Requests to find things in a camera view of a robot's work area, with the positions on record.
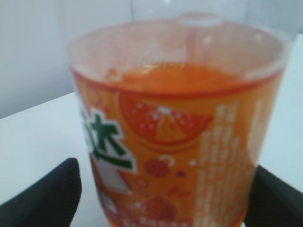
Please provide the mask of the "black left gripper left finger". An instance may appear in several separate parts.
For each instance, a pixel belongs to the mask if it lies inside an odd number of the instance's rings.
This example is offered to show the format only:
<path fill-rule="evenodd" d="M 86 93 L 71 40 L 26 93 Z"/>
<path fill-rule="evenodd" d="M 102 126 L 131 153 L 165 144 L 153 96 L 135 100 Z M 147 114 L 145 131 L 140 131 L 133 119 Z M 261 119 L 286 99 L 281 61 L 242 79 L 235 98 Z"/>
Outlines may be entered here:
<path fill-rule="evenodd" d="M 2 227 L 68 227 L 81 197 L 80 167 L 68 158 L 0 207 Z"/>

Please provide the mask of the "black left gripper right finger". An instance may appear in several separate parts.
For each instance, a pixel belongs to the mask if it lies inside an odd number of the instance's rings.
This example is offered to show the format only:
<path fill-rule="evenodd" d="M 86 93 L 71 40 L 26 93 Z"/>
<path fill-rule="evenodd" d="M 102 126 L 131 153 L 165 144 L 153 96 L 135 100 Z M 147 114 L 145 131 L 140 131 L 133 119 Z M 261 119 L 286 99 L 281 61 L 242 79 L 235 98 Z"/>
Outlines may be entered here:
<path fill-rule="evenodd" d="M 302 227 L 303 194 L 258 166 L 250 192 L 247 227 Z"/>

